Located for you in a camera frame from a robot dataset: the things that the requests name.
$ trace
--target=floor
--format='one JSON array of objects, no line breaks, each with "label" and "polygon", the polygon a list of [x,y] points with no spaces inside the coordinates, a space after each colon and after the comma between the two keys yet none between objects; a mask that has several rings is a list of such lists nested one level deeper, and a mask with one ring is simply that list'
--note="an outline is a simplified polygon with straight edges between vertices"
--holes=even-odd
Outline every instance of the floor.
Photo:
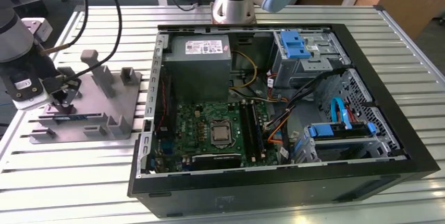
[{"label": "floor", "polygon": [[[158,0],[119,0],[123,6],[126,5],[158,5]],[[72,14],[72,11],[78,5],[83,4],[83,0],[68,0],[62,2],[60,0],[44,1],[50,15],[47,19],[54,27],[54,33],[44,44],[44,47],[52,47],[58,41],[59,35],[63,31],[64,25]],[[191,4],[191,0],[179,0],[181,5]],[[90,0],[91,6],[114,5],[112,0]],[[445,73],[445,26],[438,25],[438,21],[433,20],[421,33],[416,44],[425,52],[426,56],[440,69]],[[12,105],[8,95],[4,93],[4,85],[0,82],[0,123],[9,123],[15,115],[15,107]],[[0,137],[5,128],[0,127]]]}]

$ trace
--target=slotted metal table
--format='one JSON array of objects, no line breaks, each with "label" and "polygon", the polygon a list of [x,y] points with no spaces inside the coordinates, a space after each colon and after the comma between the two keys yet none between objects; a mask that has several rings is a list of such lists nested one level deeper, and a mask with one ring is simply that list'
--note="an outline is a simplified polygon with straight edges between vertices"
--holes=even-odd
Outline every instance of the slotted metal table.
[{"label": "slotted metal table", "polygon": [[[80,52],[112,49],[118,16],[112,6],[91,7],[78,44],[52,56],[75,71],[87,66]],[[0,223],[139,223],[159,221],[127,197],[132,148],[142,128],[147,78],[159,24],[211,22],[210,8],[185,13],[175,7],[123,7],[124,30],[112,71],[143,73],[135,133],[128,140],[31,144],[27,135],[39,112],[17,112],[0,142]],[[289,7],[278,14],[257,8],[258,23],[344,23],[384,80],[442,170],[406,182],[362,202],[302,206],[168,220],[174,223],[413,223],[445,221],[445,78],[385,11],[373,7]],[[79,32],[83,12],[74,12],[59,43]]]}]

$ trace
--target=blue plastic latch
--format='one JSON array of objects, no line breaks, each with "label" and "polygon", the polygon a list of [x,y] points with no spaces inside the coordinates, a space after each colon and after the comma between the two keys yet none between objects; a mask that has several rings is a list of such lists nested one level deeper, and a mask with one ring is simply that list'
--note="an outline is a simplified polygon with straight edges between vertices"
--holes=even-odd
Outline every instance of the blue plastic latch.
[{"label": "blue plastic latch", "polygon": [[305,39],[299,36],[298,31],[282,31],[281,40],[287,52],[287,58],[310,58],[311,53],[305,48]]},{"label": "blue plastic latch", "polygon": [[314,125],[313,127],[315,128],[317,136],[334,136],[333,128],[329,124]]},{"label": "blue plastic latch", "polygon": [[309,135],[310,135],[311,137],[315,137],[315,136],[317,136],[315,128],[314,128],[314,127],[309,127],[307,130],[309,130]]},{"label": "blue plastic latch", "polygon": [[376,128],[374,123],[369,122],[369,123],[366,124],[366,126],[368,126],[368,128],[369,128],[370,133],[372,133],[372,134],[376,134],[376,133],[377,133],[377,128]]}]

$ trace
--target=motherboard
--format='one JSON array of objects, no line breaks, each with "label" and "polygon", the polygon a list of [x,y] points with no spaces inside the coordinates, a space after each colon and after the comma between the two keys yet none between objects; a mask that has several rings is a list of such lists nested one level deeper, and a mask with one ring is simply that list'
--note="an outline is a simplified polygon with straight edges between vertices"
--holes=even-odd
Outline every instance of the motherboard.
[{"label": "motherboard", "polygon": [[179,104],[177,132],[164,140],[168,172],[277,165],[277,151],[263,141],[269,120],[263,102]]}]

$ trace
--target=yellow wire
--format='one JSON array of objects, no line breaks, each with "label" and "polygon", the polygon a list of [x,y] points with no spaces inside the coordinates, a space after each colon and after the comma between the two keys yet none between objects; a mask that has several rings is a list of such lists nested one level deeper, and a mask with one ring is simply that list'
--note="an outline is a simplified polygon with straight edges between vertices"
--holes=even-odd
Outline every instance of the yellow wire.
[{"label": "yellow wire", "polygon": [[251,80],[246,84],[243,84],[242,86],[230,87],[230,89],[241,89],[243,87],[247,87],[255,81],[257,75],[258,75],[258,67],[257,67],[255,63],[253,62],[253,60],[250,59],[250,57],[245,53],[242,53],[239,51],[231,51],[231,52],[241,54],[250,61],[251,65],[253,65],[253,68],[254,68],[254,74],[253,74]]},{"label": "yellow wire", "polygon": [[278,125],[278,127],[275,128],[275,130],[273,131],[270,137],[267,138],[267,142],[270,142],[273,135],[277,133],[277,131],[279,130],[281,126],[283,126],[285,122],[287,121],[290,115],[286,117],[286,119],[283,120],[283,122]]}]

